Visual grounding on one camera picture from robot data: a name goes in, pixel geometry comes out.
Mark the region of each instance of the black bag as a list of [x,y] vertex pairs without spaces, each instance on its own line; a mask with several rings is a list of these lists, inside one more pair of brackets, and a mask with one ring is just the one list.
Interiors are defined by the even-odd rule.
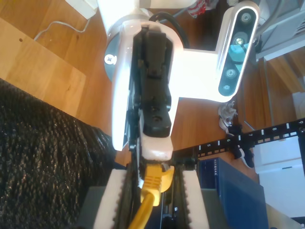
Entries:
[[114,164],[100,129],[0,79],[0,228],[68,228]]

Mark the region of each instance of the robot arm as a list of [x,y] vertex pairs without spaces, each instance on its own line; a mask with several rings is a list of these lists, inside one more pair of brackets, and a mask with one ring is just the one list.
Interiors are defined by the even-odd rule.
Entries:
[[[112,143],[119,151],[129,143],[132,163],[127,173],[113,170],[94,228],[144,228],[152,205],[159,205],[160,193],[174,177],[181,209],[177,228],[208,229],[196,172],[176,167],[174,173],[163,164],[171,165],[170,134],[180,97],[227,102],[236,94],[259,9],[248,1],[229,8],[216,50],[210,52],[183,48],[175,31],[150,21],[136,0],[98,3],[108,47],[116,47],[113,54],[107,49],[105,57],[112,67]],[[129,217],[126,211],[137,212],[140,199],[139,212]]]

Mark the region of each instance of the white surface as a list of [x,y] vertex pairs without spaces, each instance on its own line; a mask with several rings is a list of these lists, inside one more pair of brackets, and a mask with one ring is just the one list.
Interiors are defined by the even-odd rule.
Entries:
[[209,229],[202,192],[195,170],[183,171],[183,181],[191,229]]
[[122,17],[140,13],[139,0],[97,0],[106,34]]
[[261,0],[258,5],[260,10],[259,24],[262,25],[266,22],[266,20],[270,17],[269,6],[266,0]]
[[293,93],[292,98],[294,100],[296,118],[305,118],[305,93]]
[[155,9],[181,9],[193,5],[196,0],[151,0],[150,8]]
[[99,206],[99,210],[96,214],[93,226],[94,229],[113,228],[113,219],[116,216],[119,201],[121,199],[122,187],[124,185],[126,173],[126,170],[112,170]]
[[262,35],[262,51],[256,55],[257,59],[265,58],[267,61],[285,53],[305,46],[305,34],[295,36],[299,25],[305,19],[305,11],[296,9],[277,20]]
[[128,109],[129,81],[132,64],[133,37],[141,30],[141,24],[124,22],[121,42],[112,81],[112,144],[121,151],[124,142],[126,112]]
[[297,136],[256,145],[253,153],[255,171],[259,175],[284,167],[302,166]]
[[171,136],[168,137],[149,137],[143,133],[143,112],[140,111],[140,137],[142,156],[146,160],[168,161],[172,158],[173,144]]
[[259,175],[266,203],[289,217],[305,216],[305,176],[303,167],[293,167]]
[[86,19],[96,14],[97,3],[95,0],[66,0],[66,2]]

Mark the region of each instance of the wooden furniture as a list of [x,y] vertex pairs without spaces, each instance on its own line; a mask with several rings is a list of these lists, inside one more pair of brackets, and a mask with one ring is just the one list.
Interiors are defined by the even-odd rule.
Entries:
[[86,76],[0,19],[0,78],[76,116]]

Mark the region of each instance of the camera lens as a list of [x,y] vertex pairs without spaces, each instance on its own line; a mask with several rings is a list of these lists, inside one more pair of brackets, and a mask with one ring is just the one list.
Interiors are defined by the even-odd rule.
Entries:
[[233,79],[236,77],[236,70],[234,69],[228,69],[226,72],[225,72],[225,75],[229,78],[229,79]]
[[252,17],[250,15],[250,13],[244,13],[242,15],[242,22],[243,23],[249,23],[251,21]]

